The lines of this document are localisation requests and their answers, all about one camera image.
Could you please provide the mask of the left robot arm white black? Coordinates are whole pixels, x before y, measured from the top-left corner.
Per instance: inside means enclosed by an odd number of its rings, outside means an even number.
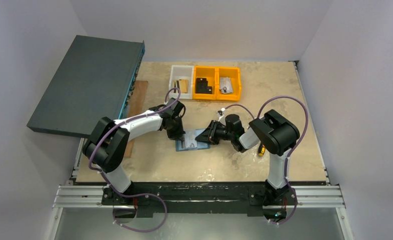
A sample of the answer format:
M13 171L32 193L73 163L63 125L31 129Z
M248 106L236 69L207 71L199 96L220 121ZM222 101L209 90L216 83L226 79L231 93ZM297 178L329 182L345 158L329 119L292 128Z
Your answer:
M112 120L101 118L82 147L82 154L90 169L97 171L115 191L128 192L133 185L121 163L128 143L150 132L165 130L170 140L182 140L184 128L182 118L185 105L176 98L154 106L145 112Z

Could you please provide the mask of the teal card holder wallet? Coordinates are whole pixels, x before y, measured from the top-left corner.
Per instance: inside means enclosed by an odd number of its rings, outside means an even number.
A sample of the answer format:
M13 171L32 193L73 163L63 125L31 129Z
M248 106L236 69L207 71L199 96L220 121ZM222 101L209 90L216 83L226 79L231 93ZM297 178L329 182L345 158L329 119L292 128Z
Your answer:
M204 130L204 128L186 130L183 140L175 141L175 150L177 152L183 152L209 149L211 146L208 143L196 140L196 137Z

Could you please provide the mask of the silver VIP card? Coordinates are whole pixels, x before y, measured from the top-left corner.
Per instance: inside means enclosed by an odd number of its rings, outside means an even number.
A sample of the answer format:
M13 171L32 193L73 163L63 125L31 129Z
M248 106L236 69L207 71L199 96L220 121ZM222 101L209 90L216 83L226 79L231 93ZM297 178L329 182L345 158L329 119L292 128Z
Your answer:
M198 142L195 140L194 137L185 138L182 142L182 147L184 149L195 149L198 147Z

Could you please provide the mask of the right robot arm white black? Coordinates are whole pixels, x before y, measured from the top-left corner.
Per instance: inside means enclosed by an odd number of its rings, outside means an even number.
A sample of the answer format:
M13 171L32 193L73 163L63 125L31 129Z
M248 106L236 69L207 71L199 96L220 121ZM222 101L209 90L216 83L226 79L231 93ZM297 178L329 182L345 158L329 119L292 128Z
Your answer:
M237 114L228 114L222 120L212 120L195 140L209 145L218 145L221 140L229 141L233 148L241 153L263 145L269 152L267 182L274 190L278 190L287 185L287 155L299 138L298 128L272 109L266 112L264 117L250 121L247 130L244 130Z

